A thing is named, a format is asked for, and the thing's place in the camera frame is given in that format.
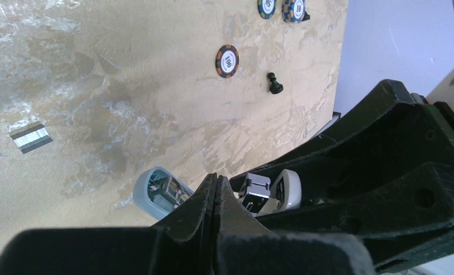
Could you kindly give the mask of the strip of staples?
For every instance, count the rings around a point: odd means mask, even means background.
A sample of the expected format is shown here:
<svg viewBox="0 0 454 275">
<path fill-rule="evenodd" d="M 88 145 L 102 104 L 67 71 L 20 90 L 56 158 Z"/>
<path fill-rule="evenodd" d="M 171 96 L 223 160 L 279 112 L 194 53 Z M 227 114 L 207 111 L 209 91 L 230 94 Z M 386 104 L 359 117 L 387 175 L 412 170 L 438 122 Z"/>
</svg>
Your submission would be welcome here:
<svg viewBox="0 0 454 275">
<path fill-rule="evenodd" d="M 18 149 L 26 154 L 53 141 L 46 127 L 35 121 L 21 128 L 14 129 L 9 135 Z"/>
</svg>

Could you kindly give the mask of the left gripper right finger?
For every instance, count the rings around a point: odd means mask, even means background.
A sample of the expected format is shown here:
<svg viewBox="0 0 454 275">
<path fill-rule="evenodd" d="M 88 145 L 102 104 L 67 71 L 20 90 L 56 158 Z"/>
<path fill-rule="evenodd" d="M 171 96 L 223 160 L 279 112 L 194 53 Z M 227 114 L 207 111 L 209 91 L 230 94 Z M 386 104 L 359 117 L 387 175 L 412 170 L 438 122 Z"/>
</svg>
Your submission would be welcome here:
<svg viewBox="0 0 454 275">
<path fill-rule="evenodd" d="M 220 176 L 214 199 L 215 274 L 374 274 L 369 252 L 350 234 L 280 231 L 263 226 Z"/>
</svg>

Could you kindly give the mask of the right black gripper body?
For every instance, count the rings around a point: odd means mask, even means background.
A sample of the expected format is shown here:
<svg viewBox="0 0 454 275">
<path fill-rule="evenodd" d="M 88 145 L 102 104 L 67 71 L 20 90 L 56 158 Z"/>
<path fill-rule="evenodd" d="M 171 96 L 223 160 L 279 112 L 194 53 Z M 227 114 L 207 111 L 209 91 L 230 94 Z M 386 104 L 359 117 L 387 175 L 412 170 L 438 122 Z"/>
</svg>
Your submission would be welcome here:
<svg viewBox="0 0 454 275">
<path fill-rule="evenodd" d="M 416 93 L 411 93 L 411 97 L 416 103 L 423 105 L 429 111 L 454 147 L 454 111 L 450 106 L 442 101 L 430 104 L 424 96 Z"/>
</svg>

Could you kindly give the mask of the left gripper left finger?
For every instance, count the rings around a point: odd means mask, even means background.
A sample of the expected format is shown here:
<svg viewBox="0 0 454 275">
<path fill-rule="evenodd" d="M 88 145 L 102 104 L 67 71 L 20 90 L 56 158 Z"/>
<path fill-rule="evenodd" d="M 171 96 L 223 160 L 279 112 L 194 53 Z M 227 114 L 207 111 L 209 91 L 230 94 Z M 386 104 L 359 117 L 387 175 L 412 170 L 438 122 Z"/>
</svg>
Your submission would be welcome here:
<svg viewBox="0 0 454 275">
<path fill-rule="evenodd" d="M 151 227 L 30 229 L 0 253 L 0 274 L 211 274 L 216 175 Z"/>
</svg>

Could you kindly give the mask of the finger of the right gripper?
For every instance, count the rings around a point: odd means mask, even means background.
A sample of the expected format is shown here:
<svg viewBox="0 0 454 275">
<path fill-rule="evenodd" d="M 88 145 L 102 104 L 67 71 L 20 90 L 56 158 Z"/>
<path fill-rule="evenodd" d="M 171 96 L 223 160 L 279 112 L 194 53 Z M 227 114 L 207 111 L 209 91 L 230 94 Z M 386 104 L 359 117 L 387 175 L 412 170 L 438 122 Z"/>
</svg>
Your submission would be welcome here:
<svg viewBox="0 0 454 275">
<path fill-rule="evenodd" d="M 259 219 L 273 232 L 350 234 L 375 273 L 454 253 L 454 147 L 403 83 L 382 80 L 330 128 L 253 174 L 298 174 L 301 203 Z"/>
</svg>

